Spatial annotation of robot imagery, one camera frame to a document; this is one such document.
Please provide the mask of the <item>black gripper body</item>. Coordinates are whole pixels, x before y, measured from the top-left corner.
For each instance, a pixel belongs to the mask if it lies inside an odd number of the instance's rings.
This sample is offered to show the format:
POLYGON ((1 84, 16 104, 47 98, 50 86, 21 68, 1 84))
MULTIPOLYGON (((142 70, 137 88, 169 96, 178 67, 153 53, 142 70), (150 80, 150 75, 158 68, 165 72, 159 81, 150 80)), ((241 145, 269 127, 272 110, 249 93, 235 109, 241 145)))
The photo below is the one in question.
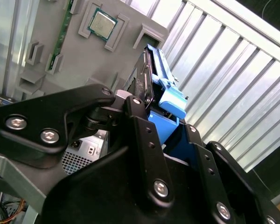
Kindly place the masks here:
POLYGON ((47 195, 43 224, 214 224, 216 204, 198 172, 166 158, 175 200, 168 209, 148 203, 125 147, 61 180, 47 195))

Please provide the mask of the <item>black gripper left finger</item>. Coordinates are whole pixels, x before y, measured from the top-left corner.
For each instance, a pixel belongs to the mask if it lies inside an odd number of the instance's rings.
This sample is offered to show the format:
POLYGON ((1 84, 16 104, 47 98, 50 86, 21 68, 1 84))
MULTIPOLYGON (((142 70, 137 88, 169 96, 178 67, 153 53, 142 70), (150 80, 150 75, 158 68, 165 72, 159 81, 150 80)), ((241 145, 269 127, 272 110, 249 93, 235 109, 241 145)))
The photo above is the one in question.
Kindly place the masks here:
POLYGON ((101 84, 0 107, 0 155, 35 174, 32 180, 20 182, 21 196, 42 209, 49 192, 64 178, 41 177, 41 173, 59 170, 69 143, 103 129, 111 133, 113 144, 101 159, 126 147, 139 175, 137 185, 148 203, 170 208, 174 202, 172 182, 144 103, 135 96, 120 99, 101 84))

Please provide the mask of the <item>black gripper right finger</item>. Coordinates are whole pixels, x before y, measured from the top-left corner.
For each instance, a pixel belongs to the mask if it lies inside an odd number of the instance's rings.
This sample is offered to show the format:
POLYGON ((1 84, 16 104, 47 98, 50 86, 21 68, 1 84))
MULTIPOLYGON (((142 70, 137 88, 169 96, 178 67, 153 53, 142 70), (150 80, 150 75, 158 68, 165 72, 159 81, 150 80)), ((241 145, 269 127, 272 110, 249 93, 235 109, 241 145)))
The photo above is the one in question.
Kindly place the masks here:
POLYGON ((185 124, 189 163, 197 168, 213 224, 280 224, 280 210, 256 189, 248 174, 218 142, 203 144, 185 124))

